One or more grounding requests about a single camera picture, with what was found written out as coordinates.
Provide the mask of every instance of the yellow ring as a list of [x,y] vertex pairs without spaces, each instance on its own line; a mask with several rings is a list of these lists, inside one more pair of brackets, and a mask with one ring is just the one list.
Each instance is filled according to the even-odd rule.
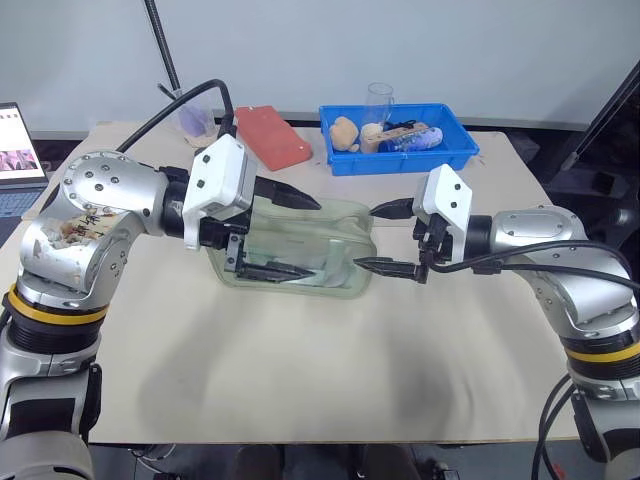
[[619,350],[617,352],[611,353],[578,353],[569,350],[568,348],[564,349],[571,358],[575,358],[576,360],[582,360],[583,362],[590,363],[611,363],[611,362],[619,362],[621,360],[626,360],[635,355],[640,354],[640,342],[631,345],[623,350]]
[[107,309],[109,308],[107,305],[98,312],[87,313],[86,315],[58,315],[56,313],[43,312],[30,307],[20,300],[20,298],[15,294],[15,284],[11,285],[11,288],[9,289],[9,303],[11,303],[11,306],[25,317],[37,320],[38,322],[50,323],[52,325],[85,325],[87,323],[93,323],[103,318],[107,314]]

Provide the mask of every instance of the laptop keyboard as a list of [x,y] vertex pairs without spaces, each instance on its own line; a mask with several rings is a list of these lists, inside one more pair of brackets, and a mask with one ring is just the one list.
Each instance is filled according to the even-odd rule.
[[31,208],[41,192],[1,193],[0,218],[21,217]]

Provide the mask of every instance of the black pole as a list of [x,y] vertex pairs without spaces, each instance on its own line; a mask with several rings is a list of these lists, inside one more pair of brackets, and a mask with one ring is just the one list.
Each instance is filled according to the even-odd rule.
[[160,55],[162,55],[164,68],[167,70],[169,82],[171,82],[171,88],[176,91],[180,88],[180,81],[178,80],[176,69],[173,66],[173,60],[171,59],[167,39],[164,36],[164,30],[162,30],[162,23],[160,22],[160,15],[158,15],[156,2],[154,0],[144,0],[144,5],[147,7],[147,14],[151,21],[151,27],[153,28],[153,34],[156,37],[156,42],[158,42],[158,48],[160,49]]

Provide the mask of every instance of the laptop screen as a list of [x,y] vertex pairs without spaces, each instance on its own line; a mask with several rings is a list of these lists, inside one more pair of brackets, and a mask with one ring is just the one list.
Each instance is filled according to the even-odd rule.
[[0,185],[43,183],[46,177],[16,104],[0,104]]

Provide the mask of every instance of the clear glass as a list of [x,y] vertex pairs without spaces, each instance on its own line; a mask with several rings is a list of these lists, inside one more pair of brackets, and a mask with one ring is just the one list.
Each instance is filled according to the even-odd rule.
[[314,276],[278,284],[239,279],[224,271],[224,251],[208,248],[220,280],[233,287],[342,298],[360,295],[371,273],[357,267],[353,259],[376,254],[369,208],[342,200],[318,201],[320,210],[292,210],[255,197],[251,230],[244,245],[246,262],[288,263],[311,270]]
[[[182,95],[181,90],[172,93],[176,98]],[[203,92],[172,113],[171,121],[178,130],[191,137],[211,137],[213,139],[216,132],[213,106],[212,91]]]
[[384,126],[384,122],[391,116],[391,105],[394,104],[393,87],[382,82],[370,83],[367,87],[367,100],[362,118],[362,127],[367,123],[377,123]]

